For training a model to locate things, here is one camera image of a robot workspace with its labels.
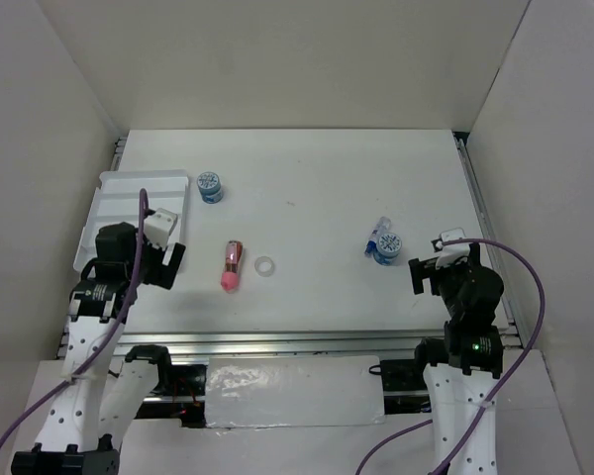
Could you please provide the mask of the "clear blue-capped glue bottle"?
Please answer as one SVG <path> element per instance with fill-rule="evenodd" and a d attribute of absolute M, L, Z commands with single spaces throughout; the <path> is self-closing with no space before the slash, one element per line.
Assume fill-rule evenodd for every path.
<path fill-rule="evenodd" d="M 391 220 L 387 217 L 380 217 L 370 233 L 367 244 L 365 246 L 364 254 L 370 256 L 377 246 L 379 237 L 387 233 L 391 227 Z"/>

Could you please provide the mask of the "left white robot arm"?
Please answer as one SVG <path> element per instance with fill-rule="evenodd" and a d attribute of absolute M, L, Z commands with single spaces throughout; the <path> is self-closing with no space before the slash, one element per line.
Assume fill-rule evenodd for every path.
<path fill-rule="evenodd" d="M 68 308 L 68 349 L 62 381 L 31 449 L 15 453 L 14 474 L 116 474 L 123 437 L 144 397 L 174 386 L 166 347 L 147 344 L 126 355 L 106 386 L 115 346 L 140 285 L 173 286 L 185 247 L 168 241 L 177 218 L 163 210 L 138 226 L 99 230 L 95 256 L 73 288 Z"/>

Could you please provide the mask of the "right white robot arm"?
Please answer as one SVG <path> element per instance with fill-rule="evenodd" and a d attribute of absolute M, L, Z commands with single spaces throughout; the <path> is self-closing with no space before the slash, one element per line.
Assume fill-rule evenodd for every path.
<path fill-rule="evenodd" d="M 495 399 L 503 374 L 503 344 L 494 324 L 502 278 L 480 260 L 480 247 L 462 230 L 433 242 L 436 257 L 409 262 L 413 291 L 430 291 L 448 313 L 441 337 L 415 349 L 412 375 L 427 388 L 432 411 L 436 473 L 494 474 Z"/>

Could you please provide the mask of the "blue paint jar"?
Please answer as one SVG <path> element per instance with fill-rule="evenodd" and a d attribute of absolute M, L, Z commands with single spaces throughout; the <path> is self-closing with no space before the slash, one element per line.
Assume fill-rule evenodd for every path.
<path fill-rule="evenodd" d="M 207 204 L 216 204 L 223 199 L 223 188 L 220 177 L 212 171 L 205 171 L 196 178 L 201 199 Z"/>
<path fill-rule="evenodd" d="M 394 233 L 382 233 L 376 241 L 373 252 L 374 260 L 380 265 L 392 265 L 402 249 L 400 237 Z"/>

